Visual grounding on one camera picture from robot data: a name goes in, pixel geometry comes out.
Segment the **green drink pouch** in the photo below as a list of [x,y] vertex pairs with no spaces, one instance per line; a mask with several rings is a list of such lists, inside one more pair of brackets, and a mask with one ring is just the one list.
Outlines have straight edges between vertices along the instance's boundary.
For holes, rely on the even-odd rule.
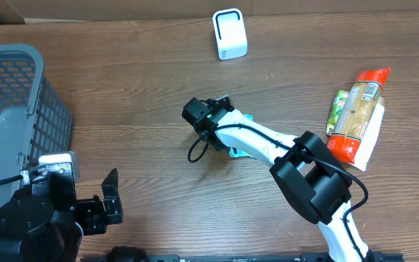
[[328,120],[326,123],[326,134],[330,136],[335,129],[335,126],[338,122],[339,116],[343,110],[344,104],[347,100],[349,92],[345,90],[340,90],[334,97],[332,105],[330,107],[330,112]]

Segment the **orange San Remo pasta packet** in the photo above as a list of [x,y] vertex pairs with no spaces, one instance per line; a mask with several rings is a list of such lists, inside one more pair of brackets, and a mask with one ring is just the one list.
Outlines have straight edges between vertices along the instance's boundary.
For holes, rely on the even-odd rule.
[[356,77],[327,142],[338,160],[354,163],[390,71],[391,68],[362,71]]

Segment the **white tube gold cap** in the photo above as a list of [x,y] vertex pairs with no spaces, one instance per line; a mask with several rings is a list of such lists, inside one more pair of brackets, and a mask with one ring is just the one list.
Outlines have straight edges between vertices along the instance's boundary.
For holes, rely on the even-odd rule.
[[372,151],[377,143],[380,127],[383,121],[383,116],[385,113],[386,100],[383,97],[378,99],[378,103],[372,113],[368,127],[362,138],[362,142],[359,146],[358,151],[356,152],[354,167],[361,171],[365,171],[367,168],[367,163],[370,160]]

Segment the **teal snack bar packet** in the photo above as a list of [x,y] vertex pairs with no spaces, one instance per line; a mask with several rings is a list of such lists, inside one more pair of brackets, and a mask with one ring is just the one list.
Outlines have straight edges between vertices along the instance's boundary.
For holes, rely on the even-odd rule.
[[[244,116],[248,118],[249,120],[253,120],[253,116],[250,114],[244,114]],[[242,158],[242,157],[253,158],[253,156],[251,156],[250,154],[244,151],[240,151],[237,148],[230,148],[229,156],[232,158]]]

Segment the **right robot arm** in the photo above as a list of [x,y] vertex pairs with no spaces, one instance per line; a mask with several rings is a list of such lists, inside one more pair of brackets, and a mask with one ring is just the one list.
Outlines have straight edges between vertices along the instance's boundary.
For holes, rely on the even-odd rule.
[[356,184],[364,194],[368,191],[319,136],[306,131],[297,137],[264,127],[235,109],[229,96],[191,98],[182,117],[206,146],[218,151],[240,150],[268,165],[292,209],[320,228],[332,261],[372,261],[373,253],[359,236],[352,217],[368,197],[352,204],[349,189]]

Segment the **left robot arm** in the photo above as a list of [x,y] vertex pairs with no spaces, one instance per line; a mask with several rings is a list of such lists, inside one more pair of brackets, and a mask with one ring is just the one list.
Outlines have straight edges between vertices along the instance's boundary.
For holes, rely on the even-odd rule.
[[104,234],[123,219],[118,171],[101,184],[103,196],[78,199],[73,165],[40,164],[0,207],[0,261],[75,261],[85,236]]

